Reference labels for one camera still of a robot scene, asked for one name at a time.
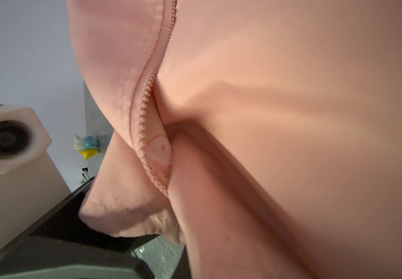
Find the yellow star figurine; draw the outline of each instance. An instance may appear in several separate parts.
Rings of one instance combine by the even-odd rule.
[[[99,152],[97,151],[97,149],[95,149],[95,148],[88,148],[88,149],[85,150],[85,151],[79,150],[79,152],[80,152],[81,154],[83,154],[83,156],[85,157],[85,160],[88,160],[89,157],[94,156],[94,155],[96,155],[96,154],[99,153]]]

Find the pink cartoon ghost print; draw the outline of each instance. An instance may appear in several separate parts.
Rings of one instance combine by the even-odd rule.
[[[167,137],[157,135],[144,147],[150,166],[157,176],[168,185],[168,176],[171,165],[171,145]]]

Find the zipper teeth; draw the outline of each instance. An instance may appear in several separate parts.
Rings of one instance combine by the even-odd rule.
[[[160,54],[159,62],[156,64],[156,67],[153,69],[153,71],[148,75],[147,79],[144,82],[144,86],[142,88],[142,91],[140,92],[141,96],[141,103],[140,103],[140,110],[139,110],[139,141],[138,141],[138,146],[137,146],[137,155],[139,159],[141,160],[143,167],[150,177],[151,181],[153,184],[159,189],[160,192],[162,192],[167,198],[167,186],[159,179],[159,177],[154,173],[152,168],[150,167],[150,162],[147,160],[145,156],[145,151],[144,147],[146,145],[145,142],[145,137],[146,137],[146,125],[145,122],[147,121],[146,115],[147,115],[147,107],[148,107],[148,101],[150,100],[150,95],[151,91],[154,85],[154,82],[156,81],[156,76],[158,75],[158,70],[161,66],[162,60],[164,59],[165,51],[168,46],[168,42],[170,41],[171,37],[171,32],[173,30],[173,27],[175,26],[175,18],[176,18],[176,0],[171,0],[172,1],[172,7],[171,7],[171,23],[170,23],[170,28],[167,34],[167,37],[165,39],[165,47],[162,50],[162,53]]]

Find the gray wall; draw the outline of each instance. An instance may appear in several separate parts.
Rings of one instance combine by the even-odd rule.
[[[85,135],[85,107],[64,0],[0,0],[0,103],[34,109],[52,138],[49,155],[76,189],[87,163],[73,136]]]

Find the stitching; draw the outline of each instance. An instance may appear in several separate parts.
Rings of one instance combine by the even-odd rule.
[[[174,4],[175,3],[172,2],[172,4],[173,4],[173,7],[172,7],[171,12],[172,12],[172,18],[174,19],[174,13],[175,13]],[[166,6],[165,5],[164,5],[164,12],[163,13],[164,14],[163,14],[163,21],[162,21],[161,27],[163,26],[165,15],[166,15]],[[174,25],[174,20],[171,21],[171,28],[161,28],[161,30],[159,32],[159,38],[161,38],[163,32],[166,33],[167,34],[167,43],[168,43],[168,41],[170,40],[170,36],[171,36],[170,30],[172,30],[173,25]],[[164,58],[164,55],[162,55],[162,57],[160,57],[159,64],[162,63],[163,58]],[[155,75],[157,74],[158,70],[159,70],[159,68],[155,69],[151,73],[150,80],[147,80],[147,85],[145,86],[145,88],[147,88],[147,86],[148,86],[149,89],[147,89],[147,91],[145,92],[145,95],[142,97],[142,101],[144,103],[141,103],[142,108],[139,110],[139,115],[140,115],[140,118],[142,117],[143,119],[139,123],[140,131],[139,131],[139,140],[138,140],[138,146],[137,146],[136,153],[137,153],[139,159],[141,160],[141,162],[142,162],[142,164],[144,166],[144,169],[146,170],[146,173],[147,173],[148,177],[150,178],[150,180],[159,189],[159,191],[161,193],[163,193],[165,197],[168,198],[168,193],[167,193],[167,187],[168,186],[167,186],[167,184],[163,183],[163,181],[160,179],[160,177],[157,176],[156,173],[153,171],[153,168],[150,166],[150,162],[148,161],[148,159],[146,157],[146,153],[145,153],[145,151],[143,149],[144,146],[146,145],[144,140],[145,140],[145,137],[146,137],[146,131],[145,131],[146,130],[146,125],[145,125],[145,122],[147,121],[147,119],[146,119],[147,102],[149,101],[149,97],[152,94],[151,86],[152,86],[152,83],[155,82],[155,79],[156,79]]]
[[[142,56],[144,55],[145,50],[146,50],[146,47],[145,47],[145,46],[147,46],[147,45],[149,44],[149,41],[150,41],[150,38],[151,38],[151,35],[152,35],[153,26],[155,25],[155,21],[156,21],[156,7],[157,7],[157,6],[158,6],[158,4],[157,4],[156,0],[154,0],[154,16],[153,16],[153,22],[151,23],[150,31],[148,32],[148,38],[147,38],[147,40],[146,40],[146,42],[145,42],[145,44],[144,44],[144,50],[143,50],[143,52],[141,53]],[[152,58],[152,56],[153,56],[154,49],[155,49],[155,47],[153,48],[153,51],[152,51],[150,57],[148,58],[147,63],[145,64],[145,67],[144,67],[144,69],[142,70],[142,74],[139,76],[139,80],[138,80],[138,81],[140,81],[140,80],[142,79],[142,76],[144,75],[144,71],[145,71],[145,69],[146,69],[148,63],[150,62],[150,60],[151,60],[151,58]],[[136,65],[135,67],[131,68],[131,72],[133,71],[133,69],[136,69],[136,68],[137,68],[137,65]],[[129,111],[130,121],[129,121],[129,123],[128,123],[128,126],[129,126],[129,127],[128,127],[128,130],[129,130],[129,132],[130,132],[130,141],[131,141],[131,144],[133,145],[133,149],[135,149],[135,147],[134,147],[134,141],[133,141],[132,131],[131,131],[131,118],[132,118],[132,114],[133,114],[134,99],[135,99],[135,97],[136,97],[136,95],[137,95],[137,89],[138,89],[138,87],[139,87],[139,84],[140,84],[140,82],[138,82],[138,83],[136,84],[136,87],[135,87],[134,90],[133,90],[133,95],[131,96],[132,102],[131,102],[130,111]],[[125,103],[125,92],[124,92],[123,98],[122,98],[122,128],[124,128],[124,123],[125,123],[124,103]]]
[[[99,203],[96,203],[96,202],[94,202],[94,201],[89,201],[89,200],[87,200],[86,202],[87,202],[87,203],[90,203],[90,204],[92,204],[92,205],[97,205],[97,206],[104,207],[104,208],[106,208],[106,209],[111,209],[107,204],[99,204]]]

